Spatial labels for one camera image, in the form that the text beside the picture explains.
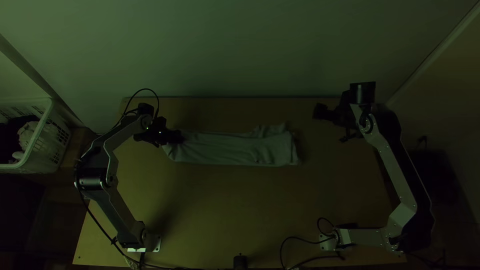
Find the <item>laundry basket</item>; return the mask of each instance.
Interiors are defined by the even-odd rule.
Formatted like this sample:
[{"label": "laundry basket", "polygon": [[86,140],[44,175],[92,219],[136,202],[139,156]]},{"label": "laundry basket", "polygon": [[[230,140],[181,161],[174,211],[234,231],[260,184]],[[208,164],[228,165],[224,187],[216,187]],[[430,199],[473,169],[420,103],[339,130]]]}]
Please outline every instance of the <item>laundry basket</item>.
[{"label": "laundry basket", "polygon": [[23,157],[14,164],[0,164],[0,174],[52,173],[62,161],[70,130],[55,110],[55,102],[51,98],[0,101],[0,123],[28,115],[35,115],[40,120]]}]

